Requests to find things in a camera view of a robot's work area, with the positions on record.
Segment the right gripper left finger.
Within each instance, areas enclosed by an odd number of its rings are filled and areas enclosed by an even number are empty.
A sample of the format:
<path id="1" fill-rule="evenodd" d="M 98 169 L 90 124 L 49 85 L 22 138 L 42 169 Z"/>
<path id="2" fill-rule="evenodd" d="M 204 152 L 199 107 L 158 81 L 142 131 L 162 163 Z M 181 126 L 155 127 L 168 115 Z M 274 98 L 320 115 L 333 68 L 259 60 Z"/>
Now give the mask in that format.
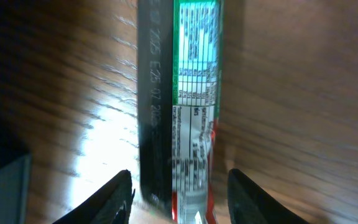
<path id="1" fill-rule="evenodd" d="M 128 224 L 134 195 L 131 172 L 122 170 L 53 224 Z"/>

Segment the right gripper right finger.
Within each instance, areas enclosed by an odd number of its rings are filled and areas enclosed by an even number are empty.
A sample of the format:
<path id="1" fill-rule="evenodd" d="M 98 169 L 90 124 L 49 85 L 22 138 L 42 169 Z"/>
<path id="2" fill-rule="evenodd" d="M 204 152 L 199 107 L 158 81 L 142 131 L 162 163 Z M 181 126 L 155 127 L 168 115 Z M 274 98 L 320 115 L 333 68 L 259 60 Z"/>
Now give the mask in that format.
<path id="1" fill-rule="evenodd" d="M 239 169 L 228 173 L 227 204 L 232 224 L 308 224 Z"/>

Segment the dark green gift box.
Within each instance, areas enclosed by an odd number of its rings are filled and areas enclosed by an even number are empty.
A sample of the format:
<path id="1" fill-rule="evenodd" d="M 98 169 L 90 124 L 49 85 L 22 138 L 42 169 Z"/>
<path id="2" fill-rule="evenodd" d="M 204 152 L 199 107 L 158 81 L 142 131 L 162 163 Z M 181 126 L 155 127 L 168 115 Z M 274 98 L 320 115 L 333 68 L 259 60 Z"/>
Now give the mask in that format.
<path id="1" fill-rule="evenodd" d="M 20 141 L 0 141 L 0 224 L 25 222 L 31 155 Z"/>

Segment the green chocolate bar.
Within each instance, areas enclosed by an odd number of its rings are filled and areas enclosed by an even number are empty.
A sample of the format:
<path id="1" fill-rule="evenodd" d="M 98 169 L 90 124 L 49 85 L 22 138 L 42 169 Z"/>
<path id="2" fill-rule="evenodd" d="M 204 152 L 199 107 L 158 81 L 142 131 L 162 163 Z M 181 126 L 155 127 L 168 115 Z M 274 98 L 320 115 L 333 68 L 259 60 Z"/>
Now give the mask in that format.
<path id="1" fill-rule="evenodd" d="M 220 0 L 138 3 L 140 189 L 175 223 L 216 222 L 210 177 L 223 12 Z"/>

